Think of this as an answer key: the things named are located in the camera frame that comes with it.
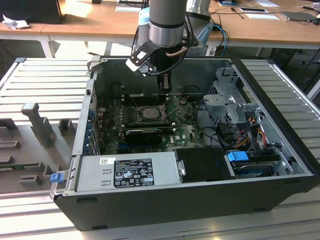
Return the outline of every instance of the white paper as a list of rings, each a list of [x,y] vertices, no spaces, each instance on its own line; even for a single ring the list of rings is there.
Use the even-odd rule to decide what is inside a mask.
[[[273,2],[269,0],[255,0],[256,3],[260,4],[263,7],[279,7],[277,4],[274,4]]]
[[[130,13],[139,13],[141,11],[141,7],[134,6],[117,6],[115,8],[116,12],[130,12]]]
[[[2,16],[3,16],[2,23],[4,25],[6,25],[9,29],[16,30],[16,29],[30,27],[30,25],[25,20],[13,20],[13,19],[6,17],[5,15],[2,15]]]
[[[246,13],[248,18],[250,19],[262,19],[262,20],[280,20],[274,15],[269,14],[254,14],[254,13]]]

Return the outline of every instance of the wooden table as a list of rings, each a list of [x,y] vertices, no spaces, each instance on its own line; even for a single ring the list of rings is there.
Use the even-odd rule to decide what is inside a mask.
[[[270,12],[290,11],[301,12],[302,7],[309,1],[301,0],[272,0],[280,7],[266,9]],[[137,29],[138,13],[117,12],[116,3],[102,2],[91,4],[90,1],[67,1],[67,13],[62,24],[31,24],[31,28],[10,30],[0,26],[1,39],[25,39],[41,42],[45,56],[54,57],[50,41],[99,41],[110,43],[131,43]],[[298,22],[286,22],[279,13],[274,14],[280,20],[244,19],[230,8],[223,9],[217,2],[212,1],[211,12],[220,14],[223,29],[229,34],[229,46],[258,47],[258,48],[288,48],[288,49],[318,49],[320,47],[320,26],[313,23],[308,25]],[[217,14],[212,15],[219,23]],[[212,32],[209,37],[209,49],[215,49],[222,39],[220,32]]]
[[[280,7],[261,7],[267,9],[272,15],[280,20],[262,20],[250,19],[246,14],[238,14],[231,11],[230,8],[223,9],[216,2],[211,4],[211,12],[216,12],[221,17],[223,29],[228,32],[230,46],[242,47],[269,47],[269,48],[290,48],[290,49],[318,49],[320,47],[320,27],[313,23],[287,21],[280,11],[284,12],[301,12],[306,9],[296,6],[309,5],[312,2],[300,0],[271,0]],[[316,12],[308,11],[311,15],[316,16]],[[217,14],[212,15],[213,20],[219,23]],[[221,41],[221,33],[214,32],[210,38],[211,45],[217,45]]]

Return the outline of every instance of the warning label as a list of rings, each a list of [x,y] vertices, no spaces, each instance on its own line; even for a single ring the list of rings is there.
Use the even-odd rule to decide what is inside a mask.
[[[115,188],[155,185],[151,158],[114,161]]]

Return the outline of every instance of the black box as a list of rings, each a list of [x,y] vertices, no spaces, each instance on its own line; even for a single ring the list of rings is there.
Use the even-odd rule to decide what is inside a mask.
[[[66,0],[1,0],[0,19],[4,14],[28,23],[60,24],[66,14],[65,5]]]

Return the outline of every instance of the laptop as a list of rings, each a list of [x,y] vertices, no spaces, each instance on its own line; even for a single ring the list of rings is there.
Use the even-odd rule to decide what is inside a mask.
[[[316,19],[315,16],[312,16],[311,14],[305,12],[281,11],[280,14],[290,21],[308,22]]]

